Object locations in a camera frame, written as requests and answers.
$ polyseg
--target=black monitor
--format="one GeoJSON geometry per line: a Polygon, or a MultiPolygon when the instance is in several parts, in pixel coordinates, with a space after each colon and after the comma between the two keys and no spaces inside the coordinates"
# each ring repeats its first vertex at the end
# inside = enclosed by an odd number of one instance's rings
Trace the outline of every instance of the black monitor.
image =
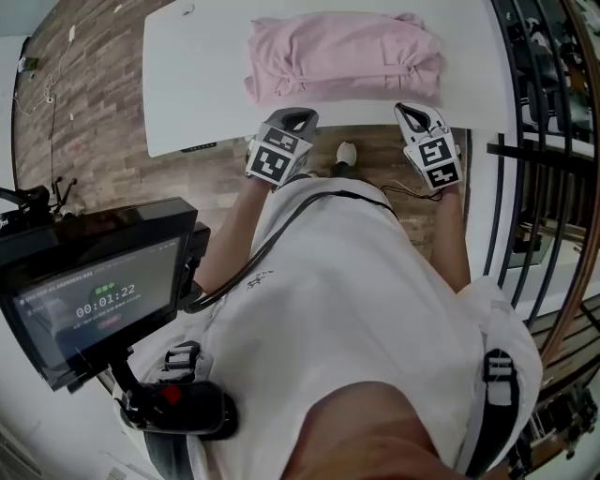
{"type": "Polygon", "coordinates": [[[171,199],[0,240],[0,308],[53,390],[83,384],[175,318],[196,216],[171,199]]]}

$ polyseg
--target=black railing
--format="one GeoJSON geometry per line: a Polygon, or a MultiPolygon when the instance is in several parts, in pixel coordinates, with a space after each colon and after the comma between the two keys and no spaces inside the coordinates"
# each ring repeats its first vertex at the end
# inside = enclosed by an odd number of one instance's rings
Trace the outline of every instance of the black railing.
{"type": "MultiPolygon", "coordinates": [[[[548,287],[553,278],[559,258],[568,220],[567,212],[569,209],[569,199],[573,193],[571,191],[573,182],[570,181],[570,176],[576,175],[581,177],[583,179],[582,181],[584,182],[591,182],[591,192],[594,195],[594,198],[598,193],[598,162],[600,154],[597,128],[598,98],[596,96],[596,92],[594,91],[595,85],[593,85],[593,81],[596,79],[596,75],[598,75],[598,65],[596,63],[595,55],[593,54],[592,44],[589,38],[586,37],[588,34],[585,32],[585,25],[583,25],[581,19],[579,18],[579,13],[577,12],[577,8],[574,7],[572,0],[555,0],[556,5],[552,6],[553,12],[556,12],[557,9],[562,9],[562,13],[564,15],[562,20],[565,20],[564,27],[569,30],[569,34],[575,39],[573,42],[573,52],[577,53],[584,61],[582,70],[587,76],[589,97],[592,99],[592,136],[595,146],[594,161],[589,161],[586,158],[573,155],[574,126],[572,124],[571,116],[571,98],[563,68],[562,53],[559,50],[559,42],[557,41],[553,30],[553,27],[556,26],[557,21],[554,23],[550,22],[548,19],[547,10],[545,9],[544,5],[542,5],[541,0],[491,1],[496,11],[502,31],[502,37],[506,46],[509,67],[511,68],[511,77],[515,89],[515,109],[517,113],[517,145],[507,145],[505,142],[499,141],[498,144],[490,144],[487,149],[490,154],[497,155],[499,157],[499,193],[497,193],[497,195],[500,194],[500,191],[502,191],[504,177],[503,165],[505,161],[510,161],[510,158],[515,158],[518,162],[515,203],[511,217],[508,242],[502,262],[502,269],[499,274],[500,286],[503,286],[504,284],[508,271],[508,265],[513,253],[516,239],[518,237],[518,225],[523,206],[526,162],[537,164],[537,174],[539,175],[539,181],[536,182],[539,190],[535,192],[536,198],[534,201],[534,207],[532,209],[530,242],[527,246],[527,251],[519,273],[517,286],[512,297],[512,304],[514,307],[517,306],[522,295],[523,288],[532,266],[533,254],[537,244],[536,240],[538,238],[540,226],[543,221],[542,218],[547,206],[548,179],[551,175],[556,173],[558,174],[559,178],[561,178],[560,192],[558,194],[558,214],[554,233],[554,244],[548,258],[544,279],[542,280],[532,307],[531,314],[527,321],[528,326],[531,327],[537,318],[544,299],[546,298],[548,287]],[[536,25],[536,35],[538,36],[538,39],[536,42],[533,42],[532,25],[528,24],[529,19],[526,20],[525,18],[523,13],[524,8],[527,8],[530,13],[533,12],[533,17],[538,21],[538,24],[536,25]],[[544,38],[546,41],[540,42],[539,36],[544,38]],[[551,92],[548,92],[548,88],[545,86],[545,78],[542,77],[540,71],[540,62],[542,59],[546,62],[543,65],[548,71],[548,61],[550,58],[555,72],[556,82],[554,82],[549,88],[551,92]],[[550,94],[551,100],[554,103],[557,126],[559,127],[558,130],[561,132],[564,138],[564,148],[562,151],[547,149],[547,122],[550,118],[548,96],[550,94]],[[524,98],[529,98],[531,117],[533,118],[534,115],[536,117],[535,122],[532,123],[536,123],[536,127],[526,126],[522,111],[522,99],[524,98]],[[526,128],[534,132],[536,135],[536,141],[525,142],[524,137],[526,128]]],[[[497,198],[497,206],[499,202],[502,204],[502,197],[500,197],[499,201],[497,198]]],[[[600,225],[598,225],[598,220],[600,219],[598,216],[600,214],[598,211],[599,208],[600,202],[596,199],[594,202],[594,208],[592,209],[592,214],[588,218],[586,225],[587,229],[583,243],[584,248],[577,265],[576,273],[569,291],[564,299],[561,313],[559,314],[559,318],[555,325],[556,328],[551,335],[548,336],[547,344],[545,345],[544,350],[547,350],[553,345],[556,346],[555,344],[557,341],[557,336],[564,329],[564,326],[559,328],[562,320],[568,320],[569,316],[571,318],[574,316],[575,309],[577,309],[577,306],[581,302],[583,290],[585,290],[584,286],[587,285],[587,282],[589,282],[593,265],[595,264],[598,236],[600,235],[600,225]]],[[[492,241],[494,245],[497,237],[496,224],[498,223],[499,218],[500,215],[495,212],[495,229],[492,232],[492,241]]],[[[493,255],[494,248],[491,247],[487,255],[486,273],[489,272],[493,255]]]]}

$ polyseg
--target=metal railing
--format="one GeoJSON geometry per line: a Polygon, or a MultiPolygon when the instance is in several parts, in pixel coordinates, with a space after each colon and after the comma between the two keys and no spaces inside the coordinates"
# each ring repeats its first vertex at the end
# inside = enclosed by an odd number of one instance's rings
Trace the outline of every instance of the metal railing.
{"type": "Polygon", "coordinates": [[[536,199],[532,209],[532,226],[530,231],[531,241],[527,247],[523,265],[515,288],[512,304],[517,306],[523,288],[527,281],[530,268],[533,262],[533,254],[535,250],[536,239],[538,237],[542,218],[546,210],[546,198],[548,195],[548,179],[555,173],[559,172],[562,177],[558,216],[556,221],[556,229],[554,234],[554,242],[550,252],[547,270],[539,287],[538,294],[532,307],[531,314],[526,321],[526,324],[531,327],[540,308],[548,293],[550,281],[553,278],[556,264],[559,259],[561,245],[567,225],[567,211],[569,209],[569,199],[572,197],[571,176],[579,176],[584,182],[590,182],[590,192],[592,193],[593,209],[592,214],[586,225],[586,233],[583,241],[583,248],[580,253],[580,258],[577,263],[577,268],[573,276],[573,280],[569,290],[565,296],[562,308],[558,315],[557,321],[553,329],[548,335],[547,341],[542,348],[542,357],[547,363],[559,348],[564,334],[569,328],[569,325],[577,312],[578,306],[581,304],[585,288],[587,287],[595,260],[597,257],[598,247],[600,246],[600,176],[598,165],[600,164],[600,136],[598,132],[598,114],[600,113],[600,92],[597,91],[600,85],[600,70],[598,62],[593,50],[593,45],[588,37],[585,24],[583,23],[577,7],[573,0],[553,0],[556,4],[553,7],[562,8],[564,14],[565,28],[569,30],[572,38],[575,40],[574,48],[582,59],[582,70],[587,77],[587,86],[589,99],[592,104],[592,119],[593,119],[593,143],[595,148],[594,160],[589,161],[586,158],[574,156],[573,154],[573,124],[571,116],[571,100],[569,94],[568,83],[563,67],[563,59],[559,51],[559,42],[557,41],[552,29],[552,24],[548,19],[547,10],[541,0],[491,0],[496,11],[504,44],[508,55],[509,67],[511,69],[511,77],[515,89],[515,110],[517,113],[517,145],[505,144],[504,136],[499,138],[498,144],[489,144],[487,150],[492,155],[499,157],[499,174],[498,174],[498,191],[496,208],[494,212],[494,231],[492,232],[492,244],[487,255],[486,274],[489,272],[491,261],[494,255],[495,239],[497,238],[497,225],[500,219],[500,209],[502,207],[502,189],[503,189],[503,167],[506,161],[511,161],[514,158],[517,161],[517,177],[515,188],[515,202],[511,217],[510,233],[506,250],[502,261],[502,270],[499,275],[499,285],[503,286],[506,279],[511,255],[514,250],[515,242],[518,236],[519,217],[523,204],[523,189],[526,175],[526,162],[533,162],[538,165],[537,174],[539,192],[536,192],[536,199]],[[535,12],[535,18],[539,21],[539,33],[546,39],[547,49],[551,57],[554,70],[556,72],[556,80],[558,90],[554,92],[558,95],[554,96],[556,103],[555,111],[557,115],[557,125],[562,125],[562,133],[564,137],[564,149],[556,151],[547,149],[547,119],[548,114],[548,93],[545,91],[538,56],[534,49],[539,47],[538,43],[532,42],[530,34],[530,26],[527,24],[527,19],[523,14],[523,7],[527,7],[529,11],[535,12]],[[537,128],[533,131],[537,135],[536,142],[525,142],[525,120],[522,111],[522,98],[524,91],[529,97],[530,104],[534,101],[535,106],[531,109],[531,116],[535,113],[537,120],[537,128]]]}

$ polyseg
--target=wooden floor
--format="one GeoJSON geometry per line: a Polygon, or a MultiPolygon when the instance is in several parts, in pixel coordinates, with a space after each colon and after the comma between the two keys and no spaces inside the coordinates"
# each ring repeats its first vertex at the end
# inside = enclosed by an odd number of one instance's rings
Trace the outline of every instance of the wooden floor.
{"type": "MultiPolygon", "coordinates": [[[[43,97],[44,78],[54,71],[68,46],[56,95],[53,162],[49,134],[53,105],[42,104],[32,116],[15,113],[14,150],[20,188],[49,186],[54,178],[77,177],[73,208],[97,211],[131,203],[181,196],[200,210],[199,219],[217,228],[233,204],[244,179],[244,139],[220,143],[191,154],[150,158],[143,127],[143,22],[163,0],[60,0],[26,46],[27,56],[40,60],[40,71],[18,81],[18,98],[30,113],[43,97]],[[122,3],[122,8],[114,13],[122,3]]],[[[466,151],[465,132],[455,131],[466,151]]],[[[363,174],[378,186],[392,179],[427,192],[402,155],[398,127],[331,127],[315,140],[311,166],[323,171],[335,161],[338,145],[354,142],[363,174]]],[[[435,205],[391,194],[390,199],[413,243],[428,255],[435,205]]]]}

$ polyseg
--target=display screen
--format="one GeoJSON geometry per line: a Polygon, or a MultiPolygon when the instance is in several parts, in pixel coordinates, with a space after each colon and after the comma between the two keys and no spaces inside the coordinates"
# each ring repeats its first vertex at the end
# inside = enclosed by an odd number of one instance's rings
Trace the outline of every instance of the display screen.
{"type": "Polygon", "coordinates": [[[142,248],[19,292],[15,307],[50,368],[171,303],[180,239],[142,248]]]}

